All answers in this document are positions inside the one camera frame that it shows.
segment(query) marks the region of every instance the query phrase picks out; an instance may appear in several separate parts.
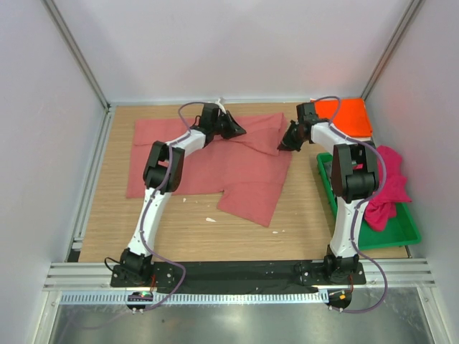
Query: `plastic bin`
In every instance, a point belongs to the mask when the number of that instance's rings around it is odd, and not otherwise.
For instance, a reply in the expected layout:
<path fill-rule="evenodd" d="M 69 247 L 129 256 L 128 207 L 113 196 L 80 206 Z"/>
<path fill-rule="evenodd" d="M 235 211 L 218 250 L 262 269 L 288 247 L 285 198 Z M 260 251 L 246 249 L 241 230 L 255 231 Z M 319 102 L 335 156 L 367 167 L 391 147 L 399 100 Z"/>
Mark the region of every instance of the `plastic bin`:
<path fill-rule="evenodd" d="M 336 218 L 338 206 L 336 205 L 335 195 L 331 190 L 330 181 L 326 175 L 324 163 L 333 160 L 333 156 L 328 153 L 317 155 L 318 170 L 321 175 L 323 185 L 327 194 L 331 211 Z M 387 222 L 384 231 L 372 230 L 367 222 L 363 220 L 359 236 L 360 249 L 380 249 L 382 247 L 394 247 L 418 244 L 421 241 L 421 235 L 417 230 L 416 224 L 408 211 L 407 205 L 398 203 L 397 216 Z"/>

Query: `orange cloth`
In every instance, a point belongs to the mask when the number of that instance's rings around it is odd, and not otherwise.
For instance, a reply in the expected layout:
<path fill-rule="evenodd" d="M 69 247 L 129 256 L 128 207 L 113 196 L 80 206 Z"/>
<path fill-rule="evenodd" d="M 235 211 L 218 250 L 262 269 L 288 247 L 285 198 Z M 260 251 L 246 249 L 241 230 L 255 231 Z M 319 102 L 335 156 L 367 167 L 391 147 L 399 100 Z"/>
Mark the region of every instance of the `orange cloth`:
<path fill-rule="evenodd" d="M 331 118 L 338 106 L 338 100 L 321 100 L 314 105 L 319 118 Z M 369 138 L 373 133 L 365 102 L 361 98 L 342 99 L 341 109 L 333 123 L 343 133 L 354 138 Z"/>

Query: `black motor joint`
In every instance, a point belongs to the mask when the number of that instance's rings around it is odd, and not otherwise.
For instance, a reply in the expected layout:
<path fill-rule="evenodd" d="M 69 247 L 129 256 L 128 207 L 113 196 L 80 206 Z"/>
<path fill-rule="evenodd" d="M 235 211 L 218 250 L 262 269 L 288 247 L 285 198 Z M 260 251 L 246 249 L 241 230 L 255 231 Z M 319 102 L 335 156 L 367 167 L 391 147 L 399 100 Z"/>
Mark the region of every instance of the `black motor joint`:
<path fill-rule="evenodd" d="M 180 185 L 181 173 L 183 171 L 185 150 L 183 148 L 172 147 L 172 157 L 169 156 L 169 146 L 161 141 L 156 141 L 151 146 L 145 169 L 143 170 L 143 181 L 146 188 L 157 188 L 166 177 L 167 167 L 160 162 L 171 161 L 169 179 L 158 191 L 174 192 Z"/>
<path fill-rule="evenodd" d="M 199 122 L 191 129 L 198 130 L 206 135 L 205 145 L 214 139 L 215 135 L 221 135 L 225 140 L 244 135 L 247 132 L 237 124 L 231 113 L 224 113 L 217 104 L 212 102 L 204 104 Z"/>
<path fill-rule="evenodd" d="M 311 140 L 311 129 L 317 123 L 327 122 L 320 119 L 313 102 L 304 102 L 296 106 L 297 120 L 292 120 L 278 146 L 279 151 L 300 151 L 305 141 Z"/>

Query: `wooden table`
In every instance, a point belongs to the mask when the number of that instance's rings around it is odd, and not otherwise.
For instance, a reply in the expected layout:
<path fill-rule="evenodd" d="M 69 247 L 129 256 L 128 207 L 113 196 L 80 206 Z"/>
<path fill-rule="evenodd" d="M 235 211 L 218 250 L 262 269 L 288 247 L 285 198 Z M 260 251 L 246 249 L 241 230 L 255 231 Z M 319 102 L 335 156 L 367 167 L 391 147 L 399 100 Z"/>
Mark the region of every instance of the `wooden table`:
<path fill-rule="evenodd" d="M 296 118 L 296 104 L 228 104 L 234 116 L 284 112 Z M 139 118 L 176 118 L 176 105 L 118 107 L 110 132 L 80 262 L 119 259 L 135 230 L 143 199 L 127 199 L 134 123 Z M 184 114 L 200 114 L 190 106 Z M 156 236 L 155 250 L 176 261 L 323 259 L 334 218 L 318 174 L 319 145 L 293 154 L 269 228 L 217 210 L 221 194 L 172 196 Z M 217 222 L 206 221 L 210 217 Z M 404 247 L 368 251 L 376 258 L 406 258 Z"/>

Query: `red towel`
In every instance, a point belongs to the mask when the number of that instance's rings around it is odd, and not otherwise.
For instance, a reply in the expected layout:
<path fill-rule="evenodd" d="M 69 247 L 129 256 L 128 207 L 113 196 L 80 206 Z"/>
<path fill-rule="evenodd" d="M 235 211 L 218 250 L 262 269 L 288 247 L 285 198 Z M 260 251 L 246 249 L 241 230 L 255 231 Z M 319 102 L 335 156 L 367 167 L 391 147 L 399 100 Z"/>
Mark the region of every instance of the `red towel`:
<path fill-rule="evenodd" d="M 381 145 L 377 148 L 386 164 L 387 179 L 381 193 L 373 198 L 365 209 L 365 220 L 374 231 L 384 231 L 387 220 L 397 215 L 396 203 L 411 202 L 404 185 L 406 177 L 400 172 L 402 157 L 392 148 Z M 378 161 L 379 177 L 382 178 L 382 168 Z"/>
<path fill-rule="evenodd" d="M 215 194 L 223 191 L 217 208 L 269 226 L 292 158 L 277 147 L 287 128 L 282 113 L 240 117 L 247 134 L 231 140 L 216 136 L 204 149 L 185 159 L 176 195 Z M 184 133 L 180 119 L 137 120 L 128 198 L 144 197 L 142 173 L 154 141 L 173 140 Z"/>

